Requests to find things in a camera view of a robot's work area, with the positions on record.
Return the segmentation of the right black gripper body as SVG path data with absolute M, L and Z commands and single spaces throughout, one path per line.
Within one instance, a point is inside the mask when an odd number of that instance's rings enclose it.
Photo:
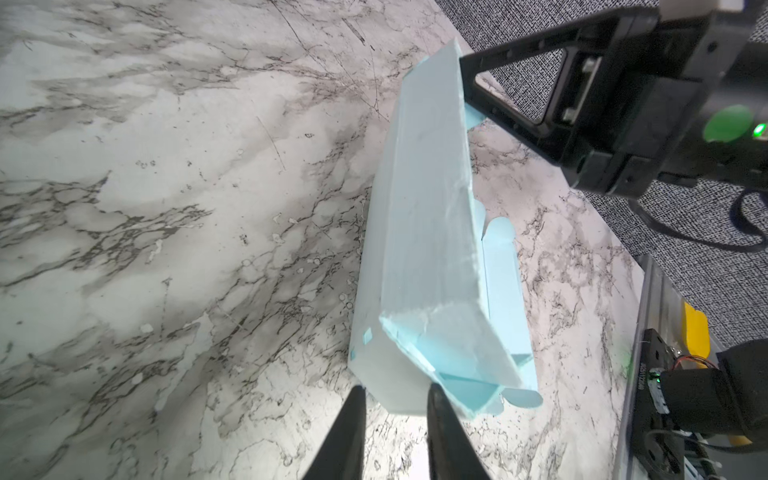
M 576 189 L 624 198 L 654 182 L 767 187 L 761 1 L 664 1 L 566 27 L 557 156 Z

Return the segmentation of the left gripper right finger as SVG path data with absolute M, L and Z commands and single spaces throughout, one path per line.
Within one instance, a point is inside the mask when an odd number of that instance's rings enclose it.
M 443 388 L 432 383 L 427 399 L 429 474 L 435 479 L 489 479 Z

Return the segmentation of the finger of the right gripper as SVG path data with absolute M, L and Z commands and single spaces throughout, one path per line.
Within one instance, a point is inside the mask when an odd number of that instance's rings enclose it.
M 544 160 L 573 165 L 659 21 L 655 8 L 623 7 L 468 54 L 464 98 Z

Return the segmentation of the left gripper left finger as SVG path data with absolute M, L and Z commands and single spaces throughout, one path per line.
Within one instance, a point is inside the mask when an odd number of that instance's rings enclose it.
M 366 392 L 354 386 L 303 479 L 360 480 L 364 466 Z

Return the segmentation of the light blue paper box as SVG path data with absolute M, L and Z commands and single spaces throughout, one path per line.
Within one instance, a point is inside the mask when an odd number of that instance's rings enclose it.
M 432 385 L 467 419 L 543 402 L 515 229 L 473 192 L 460 56 L 404 76 L 371 190 L 349 365 L 392 414 L 424 415 Z

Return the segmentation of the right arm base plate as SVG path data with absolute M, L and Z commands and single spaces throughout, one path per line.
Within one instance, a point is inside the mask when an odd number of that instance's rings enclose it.
M 685 442 L 672 433 L 679 423 L 670 416 L 665 393 L 672 391 L 684 368 L 653 328 L 639 331 L 633 352 L 626 410 L 626 449 L 631 479 L 682 479 Z

